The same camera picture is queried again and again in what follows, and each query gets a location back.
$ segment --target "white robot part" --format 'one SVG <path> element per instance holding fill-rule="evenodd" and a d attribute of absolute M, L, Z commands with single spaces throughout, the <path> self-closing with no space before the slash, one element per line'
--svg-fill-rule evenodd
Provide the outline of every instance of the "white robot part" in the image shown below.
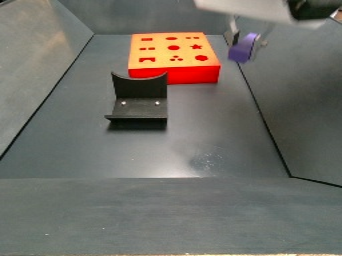
<path fill-rule="evenodd" d="M 325 20 L 297 21 L 286 0 L 194 0 L 199 9 L 245 16 L 253 19 L 318 28 Z"/>

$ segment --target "circular hole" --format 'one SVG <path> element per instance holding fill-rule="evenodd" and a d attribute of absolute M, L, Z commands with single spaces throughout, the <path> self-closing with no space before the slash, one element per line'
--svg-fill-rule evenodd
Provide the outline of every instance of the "circular hole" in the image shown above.
<path fill-rule="evenodd" d="M 178 45 L 170 45 L 167 48 L 171 51 L 177 51 L 177 50 L 179 50 L 181 47 Z"/>

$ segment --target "gray wall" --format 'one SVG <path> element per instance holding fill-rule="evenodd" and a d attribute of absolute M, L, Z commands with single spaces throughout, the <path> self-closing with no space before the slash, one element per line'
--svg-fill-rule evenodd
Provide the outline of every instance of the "gray wall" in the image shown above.
<path fill-rule="evenodd" d="M 61 0 L 95 34 L 202 31 L 224 34 L 225 15 L 193 0 Z"/>
<path fill-rule="evenodd" d="M 0 6 L 0 155 L 45 101 L 91 30 L 57 0 Z"/>
<path fill-rule="evenodd" d="M 262 22 L 240 25 L 268 31 Z M 242 69 L 290 172 L 342 185 L 342 24 L 277 25 L 268 40 Z"/>

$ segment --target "dark gray surface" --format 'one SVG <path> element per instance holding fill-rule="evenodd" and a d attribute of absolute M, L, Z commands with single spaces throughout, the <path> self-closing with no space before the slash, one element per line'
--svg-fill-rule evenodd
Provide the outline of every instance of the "dark gray surface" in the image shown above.
<path fill-rule="evenodd" d="M 169 86 L 162 131 L 110 129 L 111 71 L 127 76 L 130 36 L 95 36 L 0 162 L 2 178 L 286 177 L 222 36 L 220 83 Z"/>
<path fill-rule="evenodd" d="M 57 0 L 0 6 L 0 155 L 91 37 Z"/>
<path fill-rule="evenodd" d="M 201 31 L 221 35 L 226 16 L 197 9 L 193 0 L 59 0 L 95 34 Z"/>
<path fill-rule="evenodd" d="M 0 253 L 342 253 L 342 190 L 293 179 L 0 180 Z"/>
<path fill-rule="evenodd" d="M 242 19 L 241 29 L 266 31 Z M 277 25 L 268 40 L 242 70 L 290 172 L 342 185 L 342 25 Z"/>

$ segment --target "black plastic object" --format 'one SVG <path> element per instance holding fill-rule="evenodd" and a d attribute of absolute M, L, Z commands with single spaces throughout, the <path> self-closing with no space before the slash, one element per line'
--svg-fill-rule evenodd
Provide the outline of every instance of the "black plastic object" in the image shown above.
<path fill-rule="evenodd" d="M 342 6 L 342 0 L 289 0 L 290 12 L 297 20 L 326 19 Z"/>
<path fill-rule="evenodd" d="M 117 123 L 167 122 L 167 72 L 157 77 L 131 79 L 113 73 L 117 101 L 111 115 Z"/>

